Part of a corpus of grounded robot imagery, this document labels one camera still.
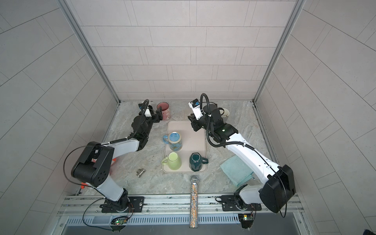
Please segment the grey mug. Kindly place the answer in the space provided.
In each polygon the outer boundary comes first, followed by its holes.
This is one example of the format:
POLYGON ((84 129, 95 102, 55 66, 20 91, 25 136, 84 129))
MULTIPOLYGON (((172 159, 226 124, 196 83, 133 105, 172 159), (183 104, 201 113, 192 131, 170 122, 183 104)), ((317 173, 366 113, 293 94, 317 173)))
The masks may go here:
POLYGON ((223 119, 223 122, 226 123, 227 120, 228 120, 228 117, 230 115, 229 110, 226 109, 226 108, 219 108, 219 110, 220 110, 220 115, 221 115, 221 117, 223 119))

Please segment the pink cartoon mug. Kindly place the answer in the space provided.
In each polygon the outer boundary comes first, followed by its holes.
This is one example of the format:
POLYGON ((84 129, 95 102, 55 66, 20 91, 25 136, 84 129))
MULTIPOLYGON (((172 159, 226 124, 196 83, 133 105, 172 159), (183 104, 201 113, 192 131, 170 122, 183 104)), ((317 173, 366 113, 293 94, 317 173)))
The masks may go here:
POLYGON ((162 111, 162 116, 163 120, 168 120, 170 119, 170 109, 169 109, 169 104, 167 102, 160 102, 157 105, 157 109, 161 109, 162 111))

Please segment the blue cartoon mug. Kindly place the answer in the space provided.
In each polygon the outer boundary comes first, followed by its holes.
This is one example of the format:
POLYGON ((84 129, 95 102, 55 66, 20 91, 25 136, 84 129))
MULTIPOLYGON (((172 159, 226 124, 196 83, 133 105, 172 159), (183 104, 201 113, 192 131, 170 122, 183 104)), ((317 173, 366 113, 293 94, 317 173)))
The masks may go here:
POLYGON ((163 142, 174 152, 181 150, 183 146, 182 136, 178 132, 171 132, 168 135, 164 135, 163 142))

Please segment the light green mug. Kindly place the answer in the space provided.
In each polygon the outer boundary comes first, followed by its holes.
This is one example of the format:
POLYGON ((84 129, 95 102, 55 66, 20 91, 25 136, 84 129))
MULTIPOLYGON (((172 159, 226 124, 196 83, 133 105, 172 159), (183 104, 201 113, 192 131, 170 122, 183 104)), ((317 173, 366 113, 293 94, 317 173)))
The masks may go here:
POLYGON ((178 170, 182 165, 182 161, 176 152, 171 152, 162 160, 161 164, 167 165, 170 170, 178 170))

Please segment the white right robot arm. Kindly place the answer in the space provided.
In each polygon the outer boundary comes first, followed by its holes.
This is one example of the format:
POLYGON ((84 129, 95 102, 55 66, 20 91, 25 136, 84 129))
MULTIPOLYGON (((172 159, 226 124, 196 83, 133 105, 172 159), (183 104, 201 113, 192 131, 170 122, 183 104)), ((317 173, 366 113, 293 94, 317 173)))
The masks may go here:
POLYGON ((287 208, 287 202, 296 193, 293 170, 280 166, 252 147, 239 131, 225 123, 216 104, 203 106, 199 100, 189 102, 192 114, 188 116, 194 131, 205 129, 209 144, 225 147, 238 156, 256 174, 262 187, 245 186, 235 193, 239 207, 262 203, 278 213, 287 208))

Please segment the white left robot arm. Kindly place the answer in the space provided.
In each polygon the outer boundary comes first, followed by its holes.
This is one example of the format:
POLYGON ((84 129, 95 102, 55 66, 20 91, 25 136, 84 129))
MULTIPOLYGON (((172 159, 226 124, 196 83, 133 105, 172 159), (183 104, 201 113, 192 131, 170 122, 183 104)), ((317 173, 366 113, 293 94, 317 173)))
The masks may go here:
POLYGON ((108 143, 88 143, 71 170, 71 176, 96 189, 105 197, 107 210, 123 212, 129 207, 127 190, 120 187, 110 176, 114 159, 127 153, 142 150, 148 142, 154 123, 163 119, 162 109, 152 106, 141 108, 132 123, 133 133, 129 137, 108 143))

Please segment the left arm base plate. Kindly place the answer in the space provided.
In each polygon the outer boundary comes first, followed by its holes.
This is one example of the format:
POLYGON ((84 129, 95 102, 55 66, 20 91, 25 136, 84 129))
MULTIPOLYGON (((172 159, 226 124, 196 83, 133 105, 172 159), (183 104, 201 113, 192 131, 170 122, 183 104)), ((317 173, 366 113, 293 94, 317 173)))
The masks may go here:
POLYGON ((105 199, 100 205, 102 213, 142 212, 145 198, 143 196, 131 196, 121 198, 118 202, 105 199))

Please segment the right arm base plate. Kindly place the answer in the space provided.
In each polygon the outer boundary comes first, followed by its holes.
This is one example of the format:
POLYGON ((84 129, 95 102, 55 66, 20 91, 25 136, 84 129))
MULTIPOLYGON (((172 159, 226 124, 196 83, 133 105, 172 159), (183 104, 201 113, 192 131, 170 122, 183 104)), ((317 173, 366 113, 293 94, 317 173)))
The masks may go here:
POLYGON ((216 202, 218 202, 222 206, 222 210, 224 212, 235 212, 235 211, 261 211, 261 204, 252 203, 252 204, 245 204, 240 201, 234 195, 222 195, 217 196, 215 198, 216 202))

